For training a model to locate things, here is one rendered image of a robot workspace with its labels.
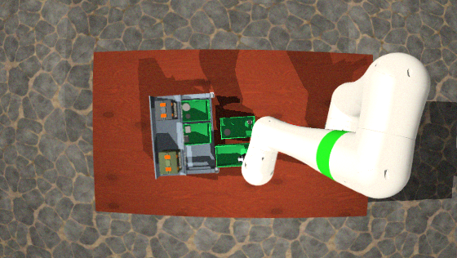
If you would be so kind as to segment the grey metal shelf rack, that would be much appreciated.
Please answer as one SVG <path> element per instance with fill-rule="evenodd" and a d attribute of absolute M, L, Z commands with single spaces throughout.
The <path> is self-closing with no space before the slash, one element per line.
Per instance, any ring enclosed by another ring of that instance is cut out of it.
<path fill-rule="evenodd" d="M 211 92 L 192 95 L 149 96 L 155 179 L 159 176 L 182 176 L 187 174 L 220 172 L 219 168 L 215 165 L 215 141 L 211 98 L 215 98 L 215 95 Z M 178 119 L 156 121 L 155 101 L 157 100 L 177 101 Z M 182 100 L 209 100 L 211 111 L 210 120 L 183 122 Z M 205 122 L 211 123 L 212 143 L 204 145 L 184 145 L 183 124 Z M 180 149 L 182 170 L 178 174 L 160 174 L 158 153 L 166 149 Z"/>

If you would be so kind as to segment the olive green tool case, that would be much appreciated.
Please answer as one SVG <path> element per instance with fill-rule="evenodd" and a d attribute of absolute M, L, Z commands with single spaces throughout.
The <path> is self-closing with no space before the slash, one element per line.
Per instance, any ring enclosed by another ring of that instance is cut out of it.
<path fill-rule="evenodd" d="M 182 170 L 180 149 L 163 150 L 158 157 L 160 174 L 178 174 Z"/>

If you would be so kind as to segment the green bin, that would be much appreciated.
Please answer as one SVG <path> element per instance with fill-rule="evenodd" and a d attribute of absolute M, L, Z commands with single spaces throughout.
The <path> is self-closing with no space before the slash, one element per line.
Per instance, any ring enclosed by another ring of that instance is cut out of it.
<path fill-rule="evenodd" d="M 206 102 L 207 101 L 207 102 Z M 197 121 L 208 121 L 211 118 L 210 111 L 210 102 L 209 100 L 184 100 L 181 101 L 182 105 L 184 103 L 190 104 L 190 110 L 184 111 L 182 109 L 183 122 L 196 122 Z M 189 113 L 190 118 L 186 118 L 185 115 Z"/>
<path fill-rule="evenodd" d="M 252 121 L 252 124 L 248 124 L 248 120 Z M 233 117 L 233 118 L 220 118 L 220 130 L 221 139 L 233 139 L 233 138 L 247 138 L 251 137 L 253 126 L 255 125 L 255 117 Z M 224 134 L 224 130 L 229 129 L 231 131 L 229 136 Z"/>
<path fill-rule="evenodd" d="M 184 145 L 204 145 L 210 144 L 212 141 L 211 134 L 211 124 L 209 122 L 205 123 L 192 123 L 192 124 L 183 124 L 184 127 L 191 126 L 191 132 L 185 133 L 184 136 L 189 136 L 189 142 L 184 143 Z"/>
<path fill-rule="evenodd" d="M 226 144 L 215 146 L 216 167 L 238 167 L 238 157 L 247 153 L 250 143 Z"/>

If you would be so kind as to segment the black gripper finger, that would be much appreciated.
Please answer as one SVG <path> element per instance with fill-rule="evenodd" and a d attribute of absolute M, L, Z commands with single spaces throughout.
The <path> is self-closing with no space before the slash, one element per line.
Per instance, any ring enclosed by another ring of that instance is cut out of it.
<path fill-rule="evenodd" d="M 243 162 L 243 158 L 245 157 L 246 153 L 238 157 L 238 162 Z"/>

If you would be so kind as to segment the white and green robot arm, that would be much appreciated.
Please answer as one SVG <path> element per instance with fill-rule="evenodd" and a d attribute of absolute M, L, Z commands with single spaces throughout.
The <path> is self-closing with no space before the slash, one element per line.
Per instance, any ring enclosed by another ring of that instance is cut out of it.
<path fill-rule="evenodd" d="M 417 58 L 381 56 L 359 82 L 335 89 L 325 129 L 270 116 L 257 120 L 242 175 L 252 185 L 266 184 L 280 151 L 367 197 L 391 197 L 410 178 L 430 86 L 429 73 Z"/>

